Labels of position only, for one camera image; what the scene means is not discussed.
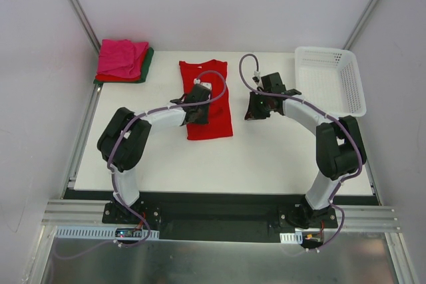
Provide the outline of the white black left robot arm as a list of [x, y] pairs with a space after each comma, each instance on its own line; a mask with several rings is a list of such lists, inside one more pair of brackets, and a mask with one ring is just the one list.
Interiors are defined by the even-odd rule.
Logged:
[[137, 189], [136, 166], [140, 162], [148, 137], [154, 133], [208, 123], [209, 82], [195, 84], [188, 94], [171, 100], [165, 107], [140, 115], [121, 107], [111, 118], [97, 142], [97, 149], [110, 171], [113, 200], [106, 209], [103, 222], [139, 223], [140, 192]]

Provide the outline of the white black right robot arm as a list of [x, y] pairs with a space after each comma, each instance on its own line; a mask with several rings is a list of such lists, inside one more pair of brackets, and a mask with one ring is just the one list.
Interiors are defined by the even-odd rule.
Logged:
[[299, 206], [286, 214], [288, 224], [315, 227], [331, 208], [333, 198], [346, 178], [358, 175], [366, 153], [356, 118], [336, 118], [303, 99], [300, 91], [288, 90], [275, 72], [253, 76], [256, 89], [250, 92], [245, 120], [263, 120], [277, 112], [301, 124], [316, 138], [318, 174]]

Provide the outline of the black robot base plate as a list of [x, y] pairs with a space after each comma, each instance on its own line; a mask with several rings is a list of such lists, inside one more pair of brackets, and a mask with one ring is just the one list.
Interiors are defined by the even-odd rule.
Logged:
[[332, 208], [310, 212], [301, 195], [142, 192], [127, 210], [105, 205], [102, 222], [136, 225], [144, 218], [161, 239], [277, 243], [297, 226], [337, 229]]

